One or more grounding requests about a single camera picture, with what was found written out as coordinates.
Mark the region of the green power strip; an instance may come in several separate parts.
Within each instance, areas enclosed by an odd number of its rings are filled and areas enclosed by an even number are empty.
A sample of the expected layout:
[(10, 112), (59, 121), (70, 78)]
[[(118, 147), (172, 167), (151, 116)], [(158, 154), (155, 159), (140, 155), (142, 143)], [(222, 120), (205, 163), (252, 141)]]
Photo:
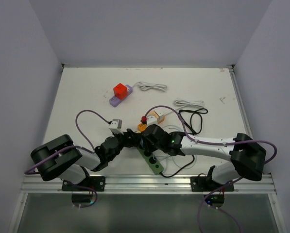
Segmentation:
[(144, 148), (139, 146), (137, 147), (137, 150), (154, 175), (160, 175), (160, 173), (163, 172), (164, 167), (154, 158), (153, 150), (151, 148)]

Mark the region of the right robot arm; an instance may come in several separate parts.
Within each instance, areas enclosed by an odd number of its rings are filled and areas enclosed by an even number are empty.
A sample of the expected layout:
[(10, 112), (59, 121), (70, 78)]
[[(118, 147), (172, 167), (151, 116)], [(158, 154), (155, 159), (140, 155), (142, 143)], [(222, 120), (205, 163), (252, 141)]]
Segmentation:
[(205, 182), (210, 190), (218, 190), (240, 177), (251, 181), (262, 179), (266, 150), (246, 134), (210, 139), (184, 132), (167, 133), (158, 125), (150, 125), (141, 133), (141, 138), (147, 153), (160, 150), (170, 156), (200, 155), (225, 160), (210, 168)]

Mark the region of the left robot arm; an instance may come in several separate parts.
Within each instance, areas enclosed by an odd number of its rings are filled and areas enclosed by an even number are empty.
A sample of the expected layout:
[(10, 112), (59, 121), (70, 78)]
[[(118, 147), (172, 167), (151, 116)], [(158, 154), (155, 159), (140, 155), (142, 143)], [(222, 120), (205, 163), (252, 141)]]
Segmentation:
[(71, 137), (64, 134), (31, 152), (34, 165), (24, 174), (39, 174), (43, 181), (60, 178), (83, 191), (89, 188), (90, 178), (84, 169), (94, 172), (107, 167), (123, 148), (138, 147), (141, 134), (127, 129), (123, 133), (113, 133), (93, 150), (75, 145)]

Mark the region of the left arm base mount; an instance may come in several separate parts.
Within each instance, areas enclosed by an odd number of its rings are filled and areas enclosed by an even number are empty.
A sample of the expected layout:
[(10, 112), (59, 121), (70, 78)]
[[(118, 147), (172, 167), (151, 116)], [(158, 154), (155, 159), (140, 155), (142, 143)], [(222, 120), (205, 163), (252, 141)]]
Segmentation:
[(67, 181), (63, 181), (62, 191), (80, 192), (91, 191), (94, 189), (96, 192), (103, 192), (105, 188), (104, 176), (90, 176), (85, 178), (79, 184), (69, 184)]

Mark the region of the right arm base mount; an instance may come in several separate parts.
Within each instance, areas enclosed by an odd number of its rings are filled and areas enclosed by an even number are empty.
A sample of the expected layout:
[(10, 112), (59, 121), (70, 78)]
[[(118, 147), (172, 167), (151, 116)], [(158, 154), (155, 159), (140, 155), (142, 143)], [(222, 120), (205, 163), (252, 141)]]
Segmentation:
[(232, 184), (227, 185), (233, 179), (238, 177), (238, 173), (232, 166), (212, 166), (207, 175), (190, 177), (190, 185), (192, 192), (211, 192), (215, 189), (219, 191), (234, 191)]

